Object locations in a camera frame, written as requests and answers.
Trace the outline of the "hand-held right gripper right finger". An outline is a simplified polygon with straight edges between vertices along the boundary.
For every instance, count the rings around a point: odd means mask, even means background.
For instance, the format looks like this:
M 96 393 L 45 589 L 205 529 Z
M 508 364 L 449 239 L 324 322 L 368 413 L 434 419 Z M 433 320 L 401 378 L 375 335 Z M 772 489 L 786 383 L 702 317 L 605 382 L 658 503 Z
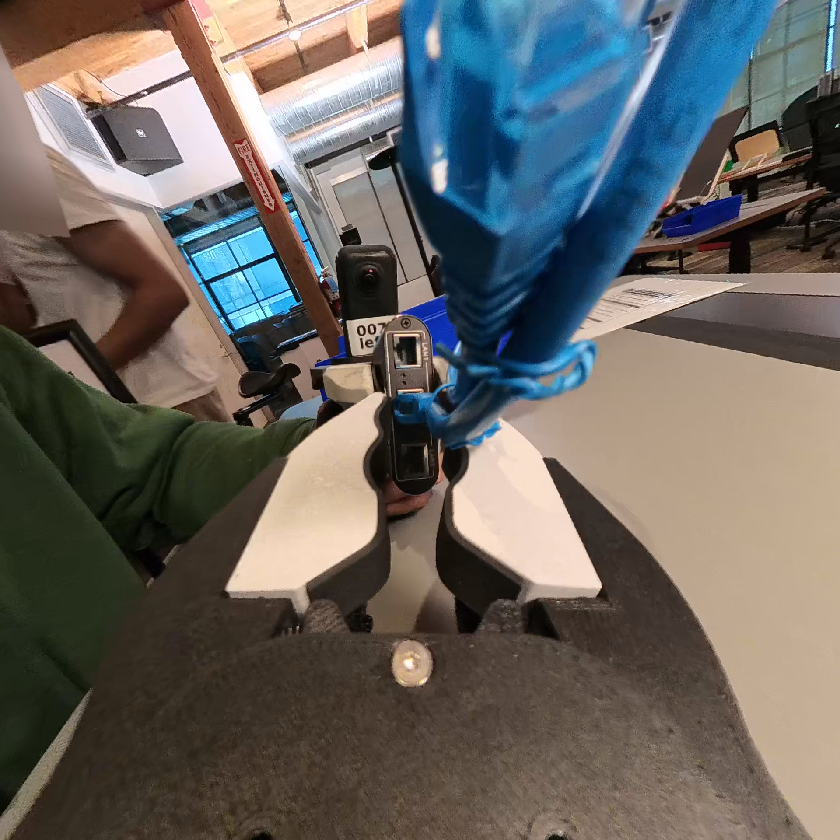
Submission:
M 445 452 L 448 486 L 436 568 L 458 604 L 478 616 L 499 600 L 592 600 L 602 581 L 548 462 L 514 426 Z

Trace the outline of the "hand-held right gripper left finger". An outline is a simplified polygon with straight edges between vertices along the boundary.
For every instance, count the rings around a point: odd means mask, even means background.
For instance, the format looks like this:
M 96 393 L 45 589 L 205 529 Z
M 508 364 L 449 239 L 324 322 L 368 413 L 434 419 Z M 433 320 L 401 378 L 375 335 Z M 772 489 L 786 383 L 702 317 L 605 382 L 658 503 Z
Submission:
M 285 599 L 303 616 L 330 601 L 345 616 L 391 571 L 385 504 L 374 474 L 385 447 L 375 393 L 314 430 L 288 456 L 231 573 L 233 599 Z

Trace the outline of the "black ethernet switch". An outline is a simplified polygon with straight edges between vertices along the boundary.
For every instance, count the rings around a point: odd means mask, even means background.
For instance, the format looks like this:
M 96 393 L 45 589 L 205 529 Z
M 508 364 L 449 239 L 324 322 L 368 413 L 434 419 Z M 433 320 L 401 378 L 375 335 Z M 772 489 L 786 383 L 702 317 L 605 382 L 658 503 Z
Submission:
M 438 387 L 432 342 L 422 320 L 399 314 L 383 328 L 372 357 L 374 383 L 385 395 L 380 414 L 389 457 L 389 477 L 410 496 L 438 481 L 438 442 L 429 431 L 423 404 Z

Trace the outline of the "person's left forearm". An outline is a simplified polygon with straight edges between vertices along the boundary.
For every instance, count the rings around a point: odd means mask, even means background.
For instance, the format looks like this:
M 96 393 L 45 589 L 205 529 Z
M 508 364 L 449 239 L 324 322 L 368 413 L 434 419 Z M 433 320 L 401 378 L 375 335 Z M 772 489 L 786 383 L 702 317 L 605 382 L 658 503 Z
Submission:
M 190 426 L 171 452 L 152 504 L 155 548 L 189 541 L 315 427 L 312 418 L 281 419 L 263 428 L 209 422 Z

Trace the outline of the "person's left hand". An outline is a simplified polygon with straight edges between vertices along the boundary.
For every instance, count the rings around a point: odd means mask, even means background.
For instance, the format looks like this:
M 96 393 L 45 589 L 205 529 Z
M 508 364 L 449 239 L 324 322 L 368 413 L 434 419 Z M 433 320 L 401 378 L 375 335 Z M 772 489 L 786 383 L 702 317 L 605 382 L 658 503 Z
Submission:
M 397 487 L 389 473 L 383 476 L 380 485 L 382 498 L 385 504 L 385 513 L 389 519 L 404 518 L 423 510 L 438 493 L 438 487 L 445 483 L 445 473 L 442 467 L 438 469 L 435 484 L 431 490 L 422 494 L 411 495 Z

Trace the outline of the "blue plastic bin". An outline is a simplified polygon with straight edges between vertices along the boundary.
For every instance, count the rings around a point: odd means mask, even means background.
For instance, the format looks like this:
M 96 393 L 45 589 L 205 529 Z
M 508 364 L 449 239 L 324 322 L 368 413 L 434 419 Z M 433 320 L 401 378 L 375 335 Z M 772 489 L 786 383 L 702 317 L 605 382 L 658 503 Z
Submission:
M 661 234 L 666 238 L 681 238 L 705 232 L 738 218 L 741 205 L 742 194 L 733 194 L 693 206 L 665 218 Z
M 450 350 L 454 350 L 458 344 L 455 328 L 448 320 L 445 298 L 436 297 L 430 301 L 420 303 L 405 310 L 405 314 L 412 315 L 422 320 L 430 333 L 434 346 L 443 344 Z M 327 360 L 321 360 L 311 365 L 311 368 L 322 368 L 331 364 L 340 363 L 347 357 L 344 336 L 339 337 L 339 352 Z

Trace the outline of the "black office chair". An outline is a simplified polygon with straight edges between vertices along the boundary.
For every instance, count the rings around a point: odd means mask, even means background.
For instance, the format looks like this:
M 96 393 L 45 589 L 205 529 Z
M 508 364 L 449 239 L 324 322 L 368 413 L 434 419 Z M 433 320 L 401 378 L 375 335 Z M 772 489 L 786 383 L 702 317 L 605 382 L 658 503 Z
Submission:
M 238 381 L 238 394 L 248 401 L 233 413 L 234 422 L 239 426 L 254 426 L 252 416 L 281 399 L 285 392 L 296 391 L 294 380 L 301 374 L 301 369 L 294 363 L 284 363 L 277 371 L 249 371 L 241 375 Z

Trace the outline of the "green hoodie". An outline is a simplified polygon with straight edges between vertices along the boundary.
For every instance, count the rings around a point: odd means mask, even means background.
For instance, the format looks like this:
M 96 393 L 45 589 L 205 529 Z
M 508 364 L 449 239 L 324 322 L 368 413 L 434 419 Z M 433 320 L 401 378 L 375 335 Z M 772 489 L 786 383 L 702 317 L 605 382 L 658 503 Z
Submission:
M 2 329 L 1 771 L 12 802 L 87 694 L 144 585 L 124 550 L 153 532 L 194 418 L 122 404 Z

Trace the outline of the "laminated paper sheet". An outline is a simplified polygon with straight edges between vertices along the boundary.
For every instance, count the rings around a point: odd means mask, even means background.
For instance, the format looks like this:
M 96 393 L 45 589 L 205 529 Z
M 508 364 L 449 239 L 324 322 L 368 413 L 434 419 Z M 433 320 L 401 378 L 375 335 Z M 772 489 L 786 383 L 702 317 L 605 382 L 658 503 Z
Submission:
M 689 276 L 650 276 L 629 280 L 604 292 L 572 341 L 594 341 L 608 333 L 744 285 L 745 282 L 692 279 Z

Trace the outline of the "black loudspeaker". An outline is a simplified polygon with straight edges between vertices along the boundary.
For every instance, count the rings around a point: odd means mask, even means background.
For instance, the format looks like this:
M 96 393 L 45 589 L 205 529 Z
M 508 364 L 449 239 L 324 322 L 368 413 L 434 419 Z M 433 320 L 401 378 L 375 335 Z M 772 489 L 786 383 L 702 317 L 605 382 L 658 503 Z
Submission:
M 94 113 L 90 121 L 114 161 L 129 172 L 150 176 L 184 162 L 161 115 L 152 108 L 113 107 Z

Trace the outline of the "silver air duct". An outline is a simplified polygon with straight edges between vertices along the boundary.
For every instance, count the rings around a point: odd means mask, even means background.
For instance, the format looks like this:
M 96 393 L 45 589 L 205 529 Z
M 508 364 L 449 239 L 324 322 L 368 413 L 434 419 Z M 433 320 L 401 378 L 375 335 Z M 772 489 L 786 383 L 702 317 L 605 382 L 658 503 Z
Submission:
M 347 150 L 401 125 L 403 42 L 392 38 L 260 100 L 295 163 Z

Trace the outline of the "wooden post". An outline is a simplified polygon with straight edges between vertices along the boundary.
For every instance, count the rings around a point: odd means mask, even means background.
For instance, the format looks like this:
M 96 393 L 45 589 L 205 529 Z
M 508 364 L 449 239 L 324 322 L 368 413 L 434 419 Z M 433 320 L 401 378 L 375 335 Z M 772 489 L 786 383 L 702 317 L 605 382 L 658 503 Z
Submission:
M 328 357 L 336 355 L 340 351 L 341 328 L 322 294 L 318 276 L 291 219 L 281 190 L 235 99 L 228 75 L 212 46 L 200 14 L 193 3 L 187 1 L 153 2 L 151 6 L 173 36 L 243 177 L 269 240 L 301 296 L 323 348 Z

